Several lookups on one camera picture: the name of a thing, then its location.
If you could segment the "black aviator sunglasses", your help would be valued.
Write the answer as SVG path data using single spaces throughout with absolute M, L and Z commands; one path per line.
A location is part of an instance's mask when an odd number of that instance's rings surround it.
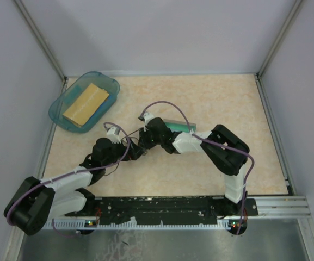
M 147 154 L 146 146 L 140 137 L 140 129 L 136 129 L 126 137 L 122 138 L 122 142 L 124 145 L 127 145 L 127 143 L 130 142 L 128 157 L 131 160 L 137 160 L 141 156 L 145 156 Z

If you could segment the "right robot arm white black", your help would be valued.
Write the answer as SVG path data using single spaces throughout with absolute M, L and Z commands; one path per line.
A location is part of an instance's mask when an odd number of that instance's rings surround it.
M 225 175 L 226 210 L 232 215 L 244 210 L 242 167 L 250 151 L 246 143 L 223 125 L 216 125 L 206 132 L 176 132 L 168 128 L 160 117 L 147 114 L 140 116 L 139 120 L 144 123 L 139 130 L 140 146 L 149 150 L 159 145 L 169 154 L 205 153 Z

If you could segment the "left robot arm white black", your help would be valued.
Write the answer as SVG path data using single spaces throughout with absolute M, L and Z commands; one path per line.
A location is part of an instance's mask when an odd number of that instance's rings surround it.
M 26 178 L 4 210 L 7 223 L 34 235 L 47 221 L 59 216 L 92 214 L 95 196 L 86 188 L 98 182 L 107 168 L 121 161 L 137 160 L 145 153 L 145 146 L 131 139 L 126 143 L 98 139 L 83 163 L 70 173 L 43 180 Z

